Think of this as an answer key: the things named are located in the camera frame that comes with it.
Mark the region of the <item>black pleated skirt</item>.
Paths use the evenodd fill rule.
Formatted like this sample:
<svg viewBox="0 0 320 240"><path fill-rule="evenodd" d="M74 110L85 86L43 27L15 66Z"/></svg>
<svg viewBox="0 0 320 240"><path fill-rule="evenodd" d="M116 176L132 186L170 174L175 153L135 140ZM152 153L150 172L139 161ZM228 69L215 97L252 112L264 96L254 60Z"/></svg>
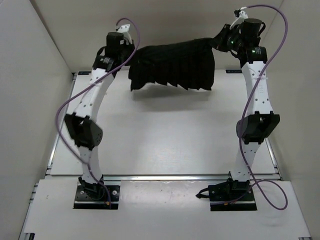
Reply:
<svg viewBox="0 0 320 240"><path fill-rule="evenodd" d="M152 83L210 91L215 78L213 46L213 39L205 37L140 48L128 63L130 90Z"/></svg>

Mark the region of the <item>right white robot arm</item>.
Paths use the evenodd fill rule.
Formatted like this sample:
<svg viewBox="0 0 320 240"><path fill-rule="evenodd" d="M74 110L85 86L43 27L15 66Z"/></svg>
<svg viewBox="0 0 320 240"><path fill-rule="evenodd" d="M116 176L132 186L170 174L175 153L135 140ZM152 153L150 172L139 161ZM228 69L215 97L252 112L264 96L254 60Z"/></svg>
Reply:
<svg viewBox="0 0 320 240"><path fill-rule="evenodd" d="M247 184L256 153L264 140L280 122L271 106L266 76L267 50L260 46L260 35L266 28L256 18L237 17L226 24L214 38L214 48L230 52L240 62L247 92L242 117L236 124L239 149L230 172L233 182Z"/></svg>

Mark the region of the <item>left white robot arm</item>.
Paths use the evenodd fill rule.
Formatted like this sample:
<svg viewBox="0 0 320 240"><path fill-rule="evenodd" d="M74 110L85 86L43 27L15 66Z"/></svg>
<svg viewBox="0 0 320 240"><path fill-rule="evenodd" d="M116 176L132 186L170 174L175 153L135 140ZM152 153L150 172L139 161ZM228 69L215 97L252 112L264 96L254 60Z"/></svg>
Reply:
<svg viewBox="0 0 320 240"><path fill-rule="evenodd" d="M87 186L87 193L93 199L104 195L105 187L99 183L103 174L99 166L98 145L103 138L103 130L97 124L98 111L107 89L123 63L135 50L129 33L117 29L106 36L106 46L96 54L89 86L73 113L66 114L64 122L69 136L74 140L82 162L83 174L80 182Z"/></svg>

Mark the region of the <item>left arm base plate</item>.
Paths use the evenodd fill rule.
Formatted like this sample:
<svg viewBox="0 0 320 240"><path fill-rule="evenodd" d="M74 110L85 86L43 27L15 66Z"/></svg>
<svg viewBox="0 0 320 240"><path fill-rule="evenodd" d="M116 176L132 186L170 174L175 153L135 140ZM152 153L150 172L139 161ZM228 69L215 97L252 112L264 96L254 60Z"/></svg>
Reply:
<svg viewBox="0 0 320 240"><path fill-rule="evenodd" d="M100 193L89 193L80 184L78 184L73 208L81 210L117 210L119 207L120 200L120 185L107 185L106 186L110 193L110 202L108 204L108 194L105 193L103 188Z"/></svg>

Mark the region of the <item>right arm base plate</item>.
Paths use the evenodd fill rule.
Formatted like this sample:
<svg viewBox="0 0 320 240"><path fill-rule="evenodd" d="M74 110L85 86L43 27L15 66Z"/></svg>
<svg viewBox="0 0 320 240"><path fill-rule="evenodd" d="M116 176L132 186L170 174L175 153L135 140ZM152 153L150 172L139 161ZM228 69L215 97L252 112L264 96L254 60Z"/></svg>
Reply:
<svg viewBox="0 0 320 240"><path fill-rule="evenodd" d="M228 179L200 190L198 199L209 199L212 212L256 211L257 205L250 182Z"/></svg>

